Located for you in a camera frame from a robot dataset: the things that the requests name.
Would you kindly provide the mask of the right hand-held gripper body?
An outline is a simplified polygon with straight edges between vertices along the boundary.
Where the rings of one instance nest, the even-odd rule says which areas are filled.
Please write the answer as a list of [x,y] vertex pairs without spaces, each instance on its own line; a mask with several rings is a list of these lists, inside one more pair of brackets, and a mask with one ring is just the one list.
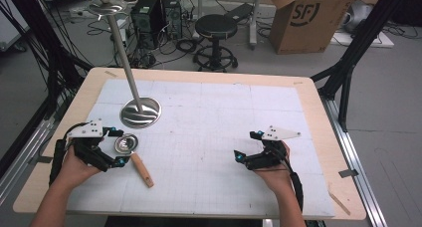
[[248,156],[245,166],[249,170],[257,170],[283,164],[288,171],[291,171],[290,163],[287,160],[287,150],[284,139],[299,137],[298,131],[270,125],[265,131],[260,142],[263,144],[263,151]]

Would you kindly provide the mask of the metal strainer with wooden handle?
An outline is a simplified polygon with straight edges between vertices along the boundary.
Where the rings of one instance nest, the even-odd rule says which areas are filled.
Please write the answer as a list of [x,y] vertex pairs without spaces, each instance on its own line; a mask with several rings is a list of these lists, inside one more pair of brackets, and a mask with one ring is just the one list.
[[151,188],[154,185],[154,182],[140,156],[135,151],[138,145],[139,141],[136,135],[132,133],[125,133],[114,142],[114,149],[118,153],[129,155],[138,174],[140,175],[146,186],[148,188]]

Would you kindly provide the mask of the person's left hand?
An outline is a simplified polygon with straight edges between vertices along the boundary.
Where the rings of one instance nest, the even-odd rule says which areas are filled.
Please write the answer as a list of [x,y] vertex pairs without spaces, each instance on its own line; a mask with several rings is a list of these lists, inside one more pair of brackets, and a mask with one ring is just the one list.
[[52,187],[62,190],[73,190],[100,172],[99,169],[85,164],[76,157],[75,149],[71,145],[62,163],[60,173],[53,182]]

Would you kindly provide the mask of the person's right hand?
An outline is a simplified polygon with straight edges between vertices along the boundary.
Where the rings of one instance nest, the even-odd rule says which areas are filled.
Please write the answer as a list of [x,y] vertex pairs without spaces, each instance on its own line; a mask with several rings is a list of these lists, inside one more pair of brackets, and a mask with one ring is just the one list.
[[255,173],[264,180],[268,188],[277,196],[294,192],[290,172],[283,164],[260,168],[255,170]]

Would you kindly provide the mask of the metal stand with round base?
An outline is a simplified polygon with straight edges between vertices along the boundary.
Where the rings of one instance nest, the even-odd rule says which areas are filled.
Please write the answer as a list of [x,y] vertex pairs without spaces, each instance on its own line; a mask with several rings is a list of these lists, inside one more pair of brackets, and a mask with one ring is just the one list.
[[89,12],[99,18],[105,17],[107,19],[114,45],[122,62],[122,67],[132,94],[132,100],[128,101],[121,108],[119,118],[127,127],[146,128],[153,125],[160,118],[161,105],[156,99],[142,97],[138,92],[119,26],[115,19],[115,15],[122,13],[126,7],[127,3],[123,0],[94,0],[89,5]]

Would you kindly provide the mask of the white grid mat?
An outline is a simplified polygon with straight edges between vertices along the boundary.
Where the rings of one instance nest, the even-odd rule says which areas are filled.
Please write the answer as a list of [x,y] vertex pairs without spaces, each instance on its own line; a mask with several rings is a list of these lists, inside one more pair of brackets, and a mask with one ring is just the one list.
[[334,214],[313,138],[294,88],[243,84],[140,81],[141,93],[159,101],[162,114],[138,129],[137,153],[152,176],[147,187],[133,165],[100,173],[77,187],[71,211],[169,216],[274,217],[277,201],[263,180],[236,162],[234,153],[259,153],[252,131],[279,127],[304,189],[303,214]]

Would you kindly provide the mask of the wooden table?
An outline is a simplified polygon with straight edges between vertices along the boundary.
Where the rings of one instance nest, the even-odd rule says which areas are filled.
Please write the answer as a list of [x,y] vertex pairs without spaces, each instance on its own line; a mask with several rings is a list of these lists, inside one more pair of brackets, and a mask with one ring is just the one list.
[[[327,191],[333,193],[351,212],[346,215],[332,200],[334,214],[325,218],[308,219],[342,219],[361,220],[365,217],[365,210],[360,201],[354,183],[350,177],[341,178],[340,171],[347,169],[345,160],[339,148],[328,117],[321,104],[317,89],[308,78],[262,76],[244,74],[223,74],[207,72],[180,72],[160,70],[137,70],[134,72],[136,84],[140,81],[205,83],[205,84],[243,84],[252,86],[273,86],[294,88],[299,94],[302,107],[305,111],[317,159],[321,167]],[[73,214],[99,214],[99,215],[134,215],[134,214],[107,214],[107,213],[82,213],[69,210]],[[226,216],[175,216],[175,217],[221,217],[221,218],[246,218]]]

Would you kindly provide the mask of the thin wooden stick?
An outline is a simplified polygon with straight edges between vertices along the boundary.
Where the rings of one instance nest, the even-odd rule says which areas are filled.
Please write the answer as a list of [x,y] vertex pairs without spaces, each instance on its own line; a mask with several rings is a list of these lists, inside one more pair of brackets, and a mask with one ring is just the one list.
[[328,192],[330,198],[342,209],[342,211],[346,214],[346,215],[350,215],[351,212],[349,211],[349,209],[330,191]]

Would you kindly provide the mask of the brown cardboard box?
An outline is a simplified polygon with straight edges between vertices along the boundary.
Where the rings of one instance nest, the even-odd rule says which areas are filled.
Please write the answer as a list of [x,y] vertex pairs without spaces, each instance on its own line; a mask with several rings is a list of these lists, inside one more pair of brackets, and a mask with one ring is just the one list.
[[276,7],[269,35],[279,55],[321,53],[353,0],[271,0]]

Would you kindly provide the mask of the black round stool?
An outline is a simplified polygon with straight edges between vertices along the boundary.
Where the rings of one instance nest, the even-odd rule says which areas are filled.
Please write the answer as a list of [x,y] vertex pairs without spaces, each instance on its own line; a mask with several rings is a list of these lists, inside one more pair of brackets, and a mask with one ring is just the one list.
[[195,31],[211,42],[210,46],[202,47],[193,57],[193,62],[199,65],[199,72],[207,69],[226,73],[228,66],[238,67],[238,60],[233,53],[220,45],[221,40],[233,37],[238,31],[233,18],[221,14],[205,15],[197,20]]

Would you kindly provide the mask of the large black computer tower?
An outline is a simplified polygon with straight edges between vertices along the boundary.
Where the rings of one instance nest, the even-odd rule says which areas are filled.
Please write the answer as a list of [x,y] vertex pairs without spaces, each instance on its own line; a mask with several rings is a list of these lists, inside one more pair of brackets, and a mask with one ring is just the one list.
[[130,16],[141,47],[156,49],[158,34],[164,27],[161,0],[137,0],[131,9]]

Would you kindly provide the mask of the slim black computer tower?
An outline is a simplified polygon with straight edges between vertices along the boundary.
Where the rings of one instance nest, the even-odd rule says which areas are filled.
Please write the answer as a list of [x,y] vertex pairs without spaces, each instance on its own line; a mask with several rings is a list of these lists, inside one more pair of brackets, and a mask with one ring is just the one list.
[[166,32],[171,39],[182,38],[181,6],[179,0],[161,0]]

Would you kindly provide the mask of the white flat board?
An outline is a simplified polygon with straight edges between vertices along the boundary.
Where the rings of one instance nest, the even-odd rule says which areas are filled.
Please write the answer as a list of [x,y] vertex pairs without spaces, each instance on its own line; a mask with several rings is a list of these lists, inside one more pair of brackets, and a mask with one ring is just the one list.
[[[352,35],[343,31],[335,32],[330,40],[333,45],[340,45],[344,47],[348,47],[352,41]],[[370,47],[391,49],[394,47],[394,43],[383,32],[380,32],[373,40]]]

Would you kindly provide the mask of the grey rounded device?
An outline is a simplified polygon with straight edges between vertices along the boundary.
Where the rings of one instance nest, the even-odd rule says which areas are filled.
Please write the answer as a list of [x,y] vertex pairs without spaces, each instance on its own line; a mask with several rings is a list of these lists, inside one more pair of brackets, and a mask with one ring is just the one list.
[[354,0],[343,17],[342,29],[347,33],[355,33],[368,18],[373,6],[362,0]]

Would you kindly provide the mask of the aluminium rail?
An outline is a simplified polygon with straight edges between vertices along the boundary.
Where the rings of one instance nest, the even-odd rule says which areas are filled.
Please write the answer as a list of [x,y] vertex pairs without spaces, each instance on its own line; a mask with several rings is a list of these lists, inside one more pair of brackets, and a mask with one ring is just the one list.
[[43,101],[0,159],[0,206],[14,191],[27,167],[37,163],[38,156],[43,156],[41,151],[46,148],[69,105],[69,99],[58,101],[55,110],[48,113],[47,101]]
[[339,108],[335,101],[321,99],[326,114],[330,120],[334,134],[339,143],[339,148],[344,157],[347,169],[355,169],[359,173],[357,176],[349,176],[357,189],[366,212],[366,218],[370,221],[372,227],[388,227],[377,199],[372,191],[364,168],[361,164],[357,151],[347,130],[343,130],[340,122],[337,120]]

